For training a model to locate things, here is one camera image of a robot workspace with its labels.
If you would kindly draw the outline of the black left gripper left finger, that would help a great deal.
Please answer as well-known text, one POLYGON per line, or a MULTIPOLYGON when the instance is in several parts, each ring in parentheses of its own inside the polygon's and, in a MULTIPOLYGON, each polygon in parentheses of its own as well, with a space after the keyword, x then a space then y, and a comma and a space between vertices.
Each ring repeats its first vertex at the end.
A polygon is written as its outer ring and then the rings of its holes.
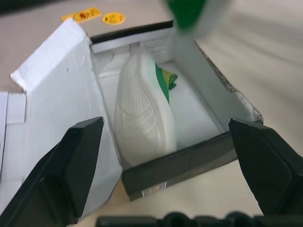
POLYGON ((97 165, 104 120, 70 127, 30 172, 0 216, 2 227, 66 227, 82 216, 97 165))

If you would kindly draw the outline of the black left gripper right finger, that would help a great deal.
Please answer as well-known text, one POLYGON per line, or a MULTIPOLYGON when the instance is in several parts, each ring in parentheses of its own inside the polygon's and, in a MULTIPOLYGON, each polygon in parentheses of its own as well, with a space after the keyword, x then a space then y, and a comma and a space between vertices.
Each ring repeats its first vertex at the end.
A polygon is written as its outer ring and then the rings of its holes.
POLYGON ((228 123, 243 176, 265 215, 303 213, 303 158, 272 128, 228 123))

